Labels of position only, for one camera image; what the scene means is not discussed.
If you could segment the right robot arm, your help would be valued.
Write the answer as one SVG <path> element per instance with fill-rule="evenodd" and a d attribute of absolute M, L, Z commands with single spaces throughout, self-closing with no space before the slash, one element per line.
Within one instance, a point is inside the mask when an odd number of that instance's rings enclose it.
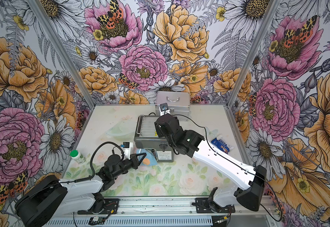
<path fill-rule="evenodd" d="M 198 132 L 184 130 L 177 117 L 168 113 L 155 121 L 155 129 L 179 154 L 201 161 L 232 180 L 238 186 L 234 192 L 238 204 L 250 211 L 259 210 L 267 175 L 264 167 L 253 167 L 232 158 Z"/>

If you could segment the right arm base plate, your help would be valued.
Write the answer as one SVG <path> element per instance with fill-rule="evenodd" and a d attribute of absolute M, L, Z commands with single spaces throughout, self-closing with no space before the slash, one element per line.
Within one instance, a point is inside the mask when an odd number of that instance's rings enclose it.
<path fill-rule="evenodd" d="M 226 205 L 224 207 L 219 206 L 210 198 L 195 198 L 195 202 L 191 204 L 196 208 L 197 213 L 235 213 L 234 205 Z"/>

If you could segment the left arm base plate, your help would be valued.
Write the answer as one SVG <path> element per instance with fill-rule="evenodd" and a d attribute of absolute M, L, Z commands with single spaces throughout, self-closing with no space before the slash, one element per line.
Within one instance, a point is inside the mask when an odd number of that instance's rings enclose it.
<path fill-rule="evenodd" d="M 88 210 L 79 210 L 79 215 L 112 215 L 116 214 L 119 208 L 119 199 L 107 198 L 96 200 Z"/>

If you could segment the blue patterned cloth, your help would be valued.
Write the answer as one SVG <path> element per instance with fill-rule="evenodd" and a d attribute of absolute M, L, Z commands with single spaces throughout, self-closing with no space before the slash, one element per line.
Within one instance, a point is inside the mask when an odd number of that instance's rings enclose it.
<path fill-rule="evenodd" d="M 155 156 L 154 156 L 151 149 L 139 148 L 139 149 L 137 149 L 136 153 L 137 154 L 139 154 L 139 153 L 146 153 L 147 154 L 145 159 L 144 159 L 145 160 L 144 164 L 146 166 L 155 166 L 155 165 L 157 165 L 157 160 L 156 160 L 156 158 L 155 158 Z"/>

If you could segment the grey coffee machine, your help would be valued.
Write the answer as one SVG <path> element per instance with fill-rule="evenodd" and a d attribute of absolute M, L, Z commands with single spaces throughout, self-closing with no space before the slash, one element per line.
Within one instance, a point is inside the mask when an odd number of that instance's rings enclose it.
<path fill-rule="evenodd" d="M 134 142 L 137 148 L 152 153 L 158 162 L 173 162 L 174 153 L 164 137 L 160 137 L 155 129 L 158 116 L 140 115 L 136 126 Z"/>

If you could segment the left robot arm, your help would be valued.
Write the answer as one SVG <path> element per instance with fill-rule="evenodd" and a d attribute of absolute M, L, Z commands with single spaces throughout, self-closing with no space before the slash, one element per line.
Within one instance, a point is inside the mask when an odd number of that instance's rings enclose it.
<path fill-rule="evenodd" d="M 118 176 L 138 169 L 146 154 L 131 154 L 128 159 L 111 155 L 93 177 L 77 180 L 45 177 L 15 204 L 16 214 L 26 227 L 42 227 L 52 217 L 71 212 L 100 213 L 105 209 L 101 192 L 115 184 Z"/>

